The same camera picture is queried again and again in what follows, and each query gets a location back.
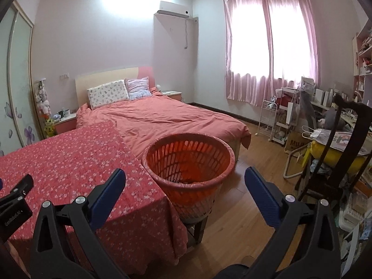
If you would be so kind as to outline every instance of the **metal screw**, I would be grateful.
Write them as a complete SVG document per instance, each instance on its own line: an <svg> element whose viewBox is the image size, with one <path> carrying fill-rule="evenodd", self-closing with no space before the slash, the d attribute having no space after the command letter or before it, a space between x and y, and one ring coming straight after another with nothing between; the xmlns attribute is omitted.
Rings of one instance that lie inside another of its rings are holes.
<svg viewBox="0 0 372 279"><path fill-rule="evenodd" d="M321 204L322 206L328 206L328 205L329 205L327 199L321 199L321 200L320 200L320 204Z"/></svg>
<svg viewBox="0 0 372 279"><path fill-rule="evenodd" d="M288 202L295 202L296 198L293 195L288 194L285 196L285 200L287 200Z"/></svg>
<svg viewBox="0 0 372 279"><path fill-rule="evenodd" d="M49 200L44 201L42 206L43 206L43 208L49 207L50 206L50 201Z"/></svg>
<svg viewBox="0 0 372 279"><path fill-rule="evenodd" d="M79 196L77 199L75 199L75 202L79 205L79 204L85 202L85 197L84 196Z"/></svg>

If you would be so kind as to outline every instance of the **basket rim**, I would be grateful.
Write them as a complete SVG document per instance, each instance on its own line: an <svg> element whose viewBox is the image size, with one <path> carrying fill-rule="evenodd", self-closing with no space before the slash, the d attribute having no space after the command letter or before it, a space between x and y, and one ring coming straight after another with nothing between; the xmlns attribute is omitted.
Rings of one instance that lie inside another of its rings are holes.
<svg viewBox="0 0 372 279"><path fill-rule="evenodd" d="M159 142L159 141L161 141L161 140L163 140L165 138L174 136L174 135L177 135L177 136L179 136L179 135L198 135L198 136L205 136L207 138L213 138L216 141L218 141L221 144L223 144L226 147L226 149L229 151L229 153L230 153L230 163L227 166L226 170L223 173L221 173L219 176L217 176L217 177L215 177L215 178L213 178L211 180L208 180L208 181L203 182L203 183L191 183L191 184L182 184L182 183L170 182L169 180L163 179L160 176L156 175L150 169L150 167L147 164L147 158L146 158L147 157L147 154L148 154L150 148L153 145L155 145L157 142ZM216 187L216 186L220 185L224 181L224 179L231 173L231 171L233 170L233 168L235 167L235 154L234 154L234 151L231 149L231 147L226 142L224 142L223 140L221 140L221 139L219 139L219 138L217 138L215 136L207 135L205 133L193 133L193 132L171 133L171 134L166 135L166 136L163 136L161 138L157 138L156 140L154 140L153 142L151 142L147 146L147 148L144 150L144 152L142 154L141 161L142 161L143 167L150 174L151 178L153 180L155 180L156 182L159 182L162 186L165 186L168 189L177 190L177 191L181 191L181 189L184 189L184 190L182 190L182 192L189 192L189 191L196 191L196 190L211 189L213 187Z"/></svg>

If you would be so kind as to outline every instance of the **pink curtain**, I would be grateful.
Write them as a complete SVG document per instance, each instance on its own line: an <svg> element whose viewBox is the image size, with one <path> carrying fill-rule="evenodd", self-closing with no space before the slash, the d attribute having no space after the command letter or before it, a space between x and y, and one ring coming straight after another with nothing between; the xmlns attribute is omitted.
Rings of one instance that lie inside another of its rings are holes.
<svg viewBox="0 0 372 279"><path fill-rule="evenodd" d="M309 0L224 0L224 9L228 99L261 106L301 76L320 83Z"/></svg>

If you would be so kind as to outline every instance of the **tablecloth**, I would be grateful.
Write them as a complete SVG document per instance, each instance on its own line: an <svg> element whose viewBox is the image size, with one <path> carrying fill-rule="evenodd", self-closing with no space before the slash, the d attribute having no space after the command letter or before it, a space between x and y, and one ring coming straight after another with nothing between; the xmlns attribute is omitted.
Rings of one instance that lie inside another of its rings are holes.
<svg viewBox="0 0 372 279"><path fill-rule="evenodd" d="M40 206L87 196L116 169L126 174L126 187L104 227L97 231L103 246L128 274L143 274L148 263L172 264L186 252L187 231L166 195L130 152L111 122L79 128L0 157L0 197L26 174L34 188L26 197L33 216L11 237L26 265ZM78 257L82 251L76 247Z"/></svg>

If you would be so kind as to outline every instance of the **wardrobe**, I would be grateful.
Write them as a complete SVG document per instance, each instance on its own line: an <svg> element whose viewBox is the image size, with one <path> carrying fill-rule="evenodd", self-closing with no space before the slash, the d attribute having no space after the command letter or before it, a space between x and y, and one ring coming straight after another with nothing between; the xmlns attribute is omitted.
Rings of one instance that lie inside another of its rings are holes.
<svg viewBox="0 0 372 279"><path fill-rule="evenodd" d="M0 22L0 156L42 139L30 75L32 28L16 2Z"/></svg>

